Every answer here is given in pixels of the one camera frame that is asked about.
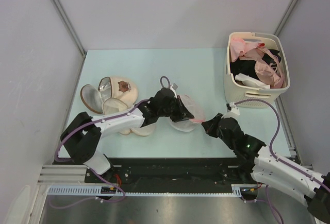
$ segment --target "white enclosure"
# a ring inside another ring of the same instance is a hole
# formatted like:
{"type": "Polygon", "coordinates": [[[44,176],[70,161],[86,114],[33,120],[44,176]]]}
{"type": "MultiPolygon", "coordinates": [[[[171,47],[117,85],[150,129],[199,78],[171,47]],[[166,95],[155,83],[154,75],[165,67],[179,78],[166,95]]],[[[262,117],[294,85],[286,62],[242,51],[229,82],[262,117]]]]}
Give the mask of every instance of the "white enclosure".
{"type": "MultiPolygon", "coordinates": [[[[234,31],[275,33],[292,0],[60,0],[85,50],[226,47],[234,31]]],[[[84,61],[51,0],[0,0],[0,223],[51,163],[84,61]]],[[[300,0],[280,34],[283,95],[305,164],[329,171],[328,0],[300,0]]]]}

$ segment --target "metal corner post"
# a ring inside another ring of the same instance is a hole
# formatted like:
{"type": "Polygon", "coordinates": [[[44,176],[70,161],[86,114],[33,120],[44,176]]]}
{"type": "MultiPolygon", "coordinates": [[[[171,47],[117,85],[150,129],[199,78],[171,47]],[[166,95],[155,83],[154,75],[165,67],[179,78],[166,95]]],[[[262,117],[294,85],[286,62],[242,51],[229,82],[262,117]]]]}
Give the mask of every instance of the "metal corner post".
{"type": "Polygon", "coordinates": [[[76,31],[74,30],[68,15],[66,14],[60,0],[51,0],[59,17],[61,18],[61,20],[63,21],[63,24],[65,26],[65,28],[67,29],[69,35],[71,36],[72,40],[74,41],[77,49],[79,50],[79,52],[81,53],[82,57],[85,58],[86,56],[86,51],[76,33],[76,31]]]}
{"type": "MultiPolygon", "coordinates": [[[[294,8],[296,7],[297,3],[299,2],[299,0],[291,0],[289,5],[288,5],[288,8],[286,9],[280,23],[278,24],[274,34],[276,36],[279,36],[283,30],[283,28],[285,27],[286,23],[288,22],[290,16],[292,15],[293,11],[294,11],[294,8]]],[[[289,124],[289,121],[288,121],[288,117],[286,115],[286,112],[285,112],[285,107],[284,107],[284,102],[283,102],[283,98],[281,98],[281,96],[279,96],[277,98],[277,100],[275,101],[276,103],[276,106],[278,108],[278,111],[280,113],[280,116],[281,116],[281,121],[282,121],[282,126],[283,126],[283,130],[284,130],[284,133],[285,133],[285,136],[287,138],[287,141],[288,141],[288,144],[289,144],[289,148],[290,148],[290,152],[291,151],[291,148],[295,148],[295,151],[297,153],[297,156],[299,158],[299,160],[303,163],[302,161],[302,158],[299,157],[299,153],[298,153],[298,148],[296,146],[296,143],[294,142],[294,137],[292,135],[292,130],[291,130],[291,127],[290,127],[290,124],[289,124]]]]}

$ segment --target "red wire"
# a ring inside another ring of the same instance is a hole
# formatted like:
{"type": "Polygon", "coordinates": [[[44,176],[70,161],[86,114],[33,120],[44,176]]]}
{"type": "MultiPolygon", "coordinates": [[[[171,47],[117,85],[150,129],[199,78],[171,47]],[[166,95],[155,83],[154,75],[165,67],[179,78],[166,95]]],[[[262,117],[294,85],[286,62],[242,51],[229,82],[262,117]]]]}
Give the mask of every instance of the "red wire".
{"type": "Polygon", "coordinates": [[[120,179],[118,174],[115,174],[114,176],[117,178],[117,184],[119,183],[118,185],[120,187],[122,185],[122,180],[120,179]]]}

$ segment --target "metal frame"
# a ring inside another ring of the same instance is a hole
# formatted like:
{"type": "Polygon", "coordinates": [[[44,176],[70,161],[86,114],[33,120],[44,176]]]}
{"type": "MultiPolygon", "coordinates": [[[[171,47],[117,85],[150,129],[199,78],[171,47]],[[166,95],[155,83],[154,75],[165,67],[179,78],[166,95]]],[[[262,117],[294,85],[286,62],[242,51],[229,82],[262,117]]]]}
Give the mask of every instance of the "metal frame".
{"type": "Polygon", "coordinates": [[[81,53],[81,55],[83,56],[83,58],[85,58],[86,56],[86,51],[76,33],[76,31],[74,30],[72,23],[70,22],[70,19],[67,15],[67,13],[65,12],[60,0],[51,0],[51,2],[54,5],[54,8],[57,11],[58,16],[61,18],[61,20],[63,21],[63,24],[65,26],[65,28],[67,29],[70,37],[72,38],[73,42],[75,43],[77,49],[79,50],[79,52],[81,53]]]}
{"type": "MultiPolygon", "coordinates": [[[[279,23],[278,27],[276,28],[276,31],[274,32],[275,35],[279,35],[285,26],[287,20],[289,19],[292,11],[294,10],[295,6],[297,5],[299,0],[291,0],[284,16],[282,17],[281,22],[279,23]]],[[[72,23],[70,22],[70,19],[68,18],[60,0],[51,0],[53,3],[59,17],[63,21],[63,24],[65,28],[67,29],[69,35],[73,39],[77,49],[83,56],[83,58],[86,57],[86,51],[76,33],[76,31],[73,28],[72,23]]],[[[281,97],[279,97],[276,101],[276,106],[278,108],[278,111],[280,113],[281,119],[282,119],[282,126],[284,129],[284,133],[286,135],[290,152],[292,156],[298,156],[296,152],[296,145],[293,139],[293,135],[290,129],[289,121],[287,119],[287,116],[285,114],[285,108],[283,106],[283,101],[281,97]]],[[[47,193],[49,189],[51,190],[51,194],[59,194],[59,189],[68,189],[68,188],[76,188],[76,189],[84,189],[84,188],[94,188],[98,190],[101,185],[105,184],[91,184],[85,183],[85,175],[86,175],[87,168],[83,165],[44,165],[40,178],[38,180],[38,191],[35,196],[35,200],[33,202],[32,208],[30,210],[29,217],[25,220],[24,223],[28,224],[39,224],[40,219],[42,217],[42,211],[45,205],[47,193]]],[[[233,194],[234,196],[240,196],[240,191],[237,191],[240,186],[233,184],[233,194]]]]}

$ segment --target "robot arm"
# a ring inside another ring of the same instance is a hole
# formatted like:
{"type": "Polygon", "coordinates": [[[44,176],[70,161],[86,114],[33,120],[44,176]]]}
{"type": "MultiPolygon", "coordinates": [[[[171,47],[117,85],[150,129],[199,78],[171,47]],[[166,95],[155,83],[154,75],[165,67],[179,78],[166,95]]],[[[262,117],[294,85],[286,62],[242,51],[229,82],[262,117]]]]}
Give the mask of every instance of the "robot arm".
{"type": "MultiPolygon", "coordinates": [[[[307,206],[319,220],[330,223],[330,173],[323,176],[277,155],[264,142],[245,134],[235,119],[238,108],[234,104],[227,107],[229,112],[218,113],[202,126],[206,134],[220,138],[233,150],[241,162],[241,178],[273,186],[307,206]]],[[[99,140],[123,129],[153,124],[160,117],[170,117],[173,122],[194,118],[173,88],[162,88],[155,97],[125,112],[97,117],[90,117],[86,112],[78,114],[62,134],[59,148],[64,145],[71,160],[102,175],[111,164],[97,151],[99,140]]],[[[57,157],[58,150],[55,160],[62,162],[57,157]]]]}
{"type": "Polygon", "coordinates": [[[79,113],[61,135],[59,147],[64,145],[75,163],[85,164],[102,175],[111,165],[105,155],[97,150],[99,140],[124,129],[148,126],[160,117],[170,117],[173,122],[194,118],[174,89],[162,88],[155,97],[121,113],[96,117],[86,112],[79,113]]]}
{"type": "Polygon", "coordinates": [[[233,150],[241,162],[241,177],[271,185],[305,205],[314,217],[330,223],[330,173],[323,176],[306,169],[244,134],[235,119],[238,108],[234,104],[227,107],[225,115],[218,113],[202,125],[209,136],[220,138],[233,150]]]}

